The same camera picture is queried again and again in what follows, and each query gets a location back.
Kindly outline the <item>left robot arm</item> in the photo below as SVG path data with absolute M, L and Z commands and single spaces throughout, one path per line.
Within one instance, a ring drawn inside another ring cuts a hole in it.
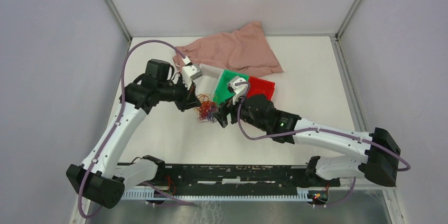
M 173 102 L 181 112 L 201 105 L 194 83 L 202 76 L 201 68 L 192 63 L 183 66 L 177 82 L 168 78 L 171 70 L 170 63 L 151 59 L 145 72 L 122 90 L 114 120 L 97 145 L 81 164 L 71 164 L 66 171 L 80 198 L 111 209 L 134 186 L 165 181 L 166 170 L 160 167 L 164 161 L 157 158 L 145 158 L 120 170 L 117 165 L 130 138 L 158 103 Z

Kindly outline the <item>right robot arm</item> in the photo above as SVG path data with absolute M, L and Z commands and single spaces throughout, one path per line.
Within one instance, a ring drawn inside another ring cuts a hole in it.
M 305 179 L 312 186 L 325 180 L 364 177 L 377 185 L 395 187 L 398 172 L 410 169 L 389 131 L 377 127 L 373 132 L 356 132 L 317 124 L 275 108 L 262 94 L 231 97 L 218 104 L 211 115 L 223 128 L 247 123 L 264 132 L 253 137 L 243 130 L 251 141 L 270 138 L 282 144 L 316 146 L 339 153 L 337 157 L 310 158 Z

